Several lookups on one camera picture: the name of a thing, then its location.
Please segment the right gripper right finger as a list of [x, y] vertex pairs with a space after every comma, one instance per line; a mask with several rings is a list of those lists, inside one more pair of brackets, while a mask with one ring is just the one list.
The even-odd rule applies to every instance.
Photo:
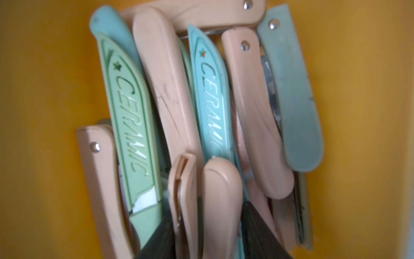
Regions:
[[241, 214], [246, 259], [292, 259], [250, 201], [243, 203]]

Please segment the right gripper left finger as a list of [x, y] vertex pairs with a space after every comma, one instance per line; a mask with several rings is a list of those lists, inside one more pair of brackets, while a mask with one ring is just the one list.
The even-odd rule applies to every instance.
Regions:
[[175, 233], [168, 212], [136, 259], [175, 259]]

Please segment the pink folding fruit knife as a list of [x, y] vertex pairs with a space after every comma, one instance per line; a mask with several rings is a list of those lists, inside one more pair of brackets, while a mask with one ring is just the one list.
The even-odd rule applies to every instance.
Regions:
[[198, 258], [198, 202], [196, 157], [181, 153], [168, 178], [168, 202], [172, 215], [177, 259]]

